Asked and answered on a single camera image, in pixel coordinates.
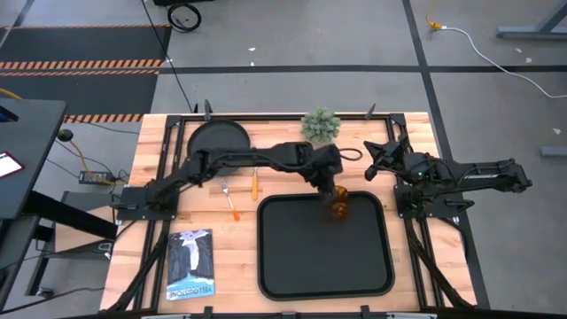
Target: black tray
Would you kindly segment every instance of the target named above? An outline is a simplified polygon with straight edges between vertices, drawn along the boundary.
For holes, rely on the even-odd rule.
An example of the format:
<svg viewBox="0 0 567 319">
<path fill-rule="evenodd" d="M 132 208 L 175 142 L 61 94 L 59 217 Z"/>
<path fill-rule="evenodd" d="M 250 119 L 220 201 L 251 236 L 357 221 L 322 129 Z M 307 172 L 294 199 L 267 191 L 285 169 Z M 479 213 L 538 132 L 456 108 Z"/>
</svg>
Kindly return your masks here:
<svg viewBox="0 0 567 319">
<path fill-rule="evenodd" d="M 258 206 L 258 283 L 271 300 L 379 296 L 394 282 L 384 211 L 350 192 L 349 215 L 333 219 L 317 194 L 276 195 Z"/>
</svg>

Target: power strip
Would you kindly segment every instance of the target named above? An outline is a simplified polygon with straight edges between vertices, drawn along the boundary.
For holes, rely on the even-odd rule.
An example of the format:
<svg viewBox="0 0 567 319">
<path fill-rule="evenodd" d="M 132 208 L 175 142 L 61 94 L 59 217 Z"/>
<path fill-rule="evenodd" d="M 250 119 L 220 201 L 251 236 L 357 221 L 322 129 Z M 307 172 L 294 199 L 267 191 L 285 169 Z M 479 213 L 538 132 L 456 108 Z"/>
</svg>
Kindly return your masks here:
<svg viewBox="0 0 567 319">
<path fill-rule="evenodd" d="M 81 171 L 79 173 L 79 183 L 81 184 L 89 184 L 89 185 L 104 185 L 108 186 L 108 183 L 114 183 L 113 175 L 109 172 L 90 172 L 88 174 L 87 171 Z"/>
</svg>

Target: yellow cable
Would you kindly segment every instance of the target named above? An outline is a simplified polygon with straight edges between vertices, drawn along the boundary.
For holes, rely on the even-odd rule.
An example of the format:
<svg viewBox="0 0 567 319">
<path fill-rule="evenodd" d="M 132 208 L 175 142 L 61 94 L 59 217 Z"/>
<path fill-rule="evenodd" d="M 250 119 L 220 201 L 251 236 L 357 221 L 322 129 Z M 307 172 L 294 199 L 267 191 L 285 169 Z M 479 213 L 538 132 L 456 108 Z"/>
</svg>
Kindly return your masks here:
<svg viewBox="0 0 567 319">
<path fill-rule="evenodd" d="M 21 97 L 19 97 L 19 95 L 17 95 L 16 93 L 10 92 L 7 89 L 0 88 L 0 93 L 4 93 L 5 95 L 7 95 L 8 97 L 11 97 L 11 98 L 21 99 Z"/>
<path fill-rule="evenodd" d="M 0 88 L 0 93 L 4 93 L 4 94 L 7 95 L 8 97 L 12 97 L 12 98 L 15 98 L 15 99 L 22 99 L 19 95 L 10 92 L 10 91 L 7 90 L 7 89 L 2 89 L 2 88 Z M 85 168 L 85 170 L 87 171 L 87 175 L 89 175 L 91 178 L 93 178 L 93 179 L 95 179 L 95 180 L 97 180 L 97 181 L 99 181 L 99 182 L 101 182 L 101 183 L 105 183 L 105 184 L 107 184 L 107 185 L 113 186 L 113 185 L 117 185 L 117 184 L 118 184 L 118 183 L 115 183 L 115 182 L 108 182 L 108 181 L 105 181 L 105 180 L 103 180 L 102 178 L 100 178 L 100 177 L 94 175 L 94 174 L 89 170 L 89 168 L 87 167 L 87 163 L 85 162 L 85 157 L 84 157 L 84 155 L 82 155 L 81 150 L 79 150 L 79 146 L 77 146 L 77 144 L 75 144 L 73 141 L 69 141 L 69 143 L 71 143 L 71 145 L 74 147 L 74 149 L 77 150 L 77 152 L 79 153 L 79 157 L 81 158 L 82 166 L 83 166 L 83 167 Z"/>
<path fill-rule="evenodd" d="M 429 2 L 429 10 L 427 11 L 427 13 L 425 14 L 425 20 L 427 21 L 427 24 L 429 24 L 429 26 L 434 29 L 434 30 L 439 30 L 443 27 L 442 24 L 437 23 L 437 22 L 433 22 L 429 20 L 429 16 L 430 14 L 433 12 L 433 10 L 435 9 L 435 0 L 431 0 Z"/>
</svg>

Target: white cable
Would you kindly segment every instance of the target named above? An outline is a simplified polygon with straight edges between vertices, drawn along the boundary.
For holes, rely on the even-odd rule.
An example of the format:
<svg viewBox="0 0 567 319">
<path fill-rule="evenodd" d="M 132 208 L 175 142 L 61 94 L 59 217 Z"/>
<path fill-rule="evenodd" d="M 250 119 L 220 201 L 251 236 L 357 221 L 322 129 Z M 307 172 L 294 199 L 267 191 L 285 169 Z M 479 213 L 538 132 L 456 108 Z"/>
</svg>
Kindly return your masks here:
<svg viewBox="0 0 567 319">
<path fill-rule="evenodd" d="M 516 74 L 516 73 L 510 72 L 510 71 L 506 70 L 505 68 L 503 68 L 503 67 L 497 65 L 497 64 L 494 63 L 491 59 L 487 58 L 484 54 L 480 53 L 480 51 L 478 51 L 477 47 L 475 46 L 475 43 L 472 42 L 472 38 L 470 37 L 470 35 L 469 35 L 468 33 L 466 33 L 465 31 L 461 30 L 460 28 L 443 26 L 441 29 L 438 29 L 438 30 L 456 31 L 456 32 L 459 32 L 459 33 L 462 33 L 462 34 L 466 35 L 466 36 L 469 38 L 470 46 L 472 46 L 472 49 L 473 49 L 481 58 L 483 58 L 483 59 L 485 59 L 486 61 L 490 62 L 490 64 L 492 64 L 493 66 L 498 67 L 500 70 L 502 70 L 502 72 L 504 72 L 504 73 L 506 73 L 506 74 L 514 75 L 514 76 L 516 76 L 516 77 L 519 77 L 519 78 L 521 78 L 521 79 L 524 79 L 524 80 L 528 81 L 529 83 L 533 84 L 536 88 L 538 88 L 538 89 L 541 91 L 541 93 L 543 93 L 546 97 L 549 97 L 549 98 L 563 98 L 563 97 L 567 97 L 567 94 L 566 94 L 566 95 L 561 95 L 561 96 L 552 96 L 552 95 L 550 95 L 549 93 L 547 93 L 543 88 L 541 88 L 541 86 L 540 86 L 538 83 L 536 83 L 534 80 L 528 78 L 527 76 L 523 76 L 523 75 L 521 75 L 521 74 Z"/>
</svg>

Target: wheel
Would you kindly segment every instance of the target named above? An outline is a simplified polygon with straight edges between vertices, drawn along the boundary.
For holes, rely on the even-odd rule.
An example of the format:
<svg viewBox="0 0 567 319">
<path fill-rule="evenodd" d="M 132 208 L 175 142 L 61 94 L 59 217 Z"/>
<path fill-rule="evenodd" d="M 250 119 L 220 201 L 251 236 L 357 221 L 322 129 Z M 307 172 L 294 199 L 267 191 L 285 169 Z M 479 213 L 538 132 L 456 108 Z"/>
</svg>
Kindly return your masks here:
<svg viewBox="0 0 567 319">
<path fill-rule="evenodd" d="M 35 296 L 42 297 L 42 298 L 45 298 L 45 299 L 49 299 L 49 298 L 53 297 L 54 294 L 55 294 L 55 292 L 53 292 L 53 290 L 51 290 L 49 288 L 39 287 L 39 289 L 35 293 Z"/>
<path fill-rule="evenodd" d="M 191 32 L 201 25 L 201 13 L 190 4 L 174 4 L 167 10 L 167 20 L 175 31 Z"/>
</svg>

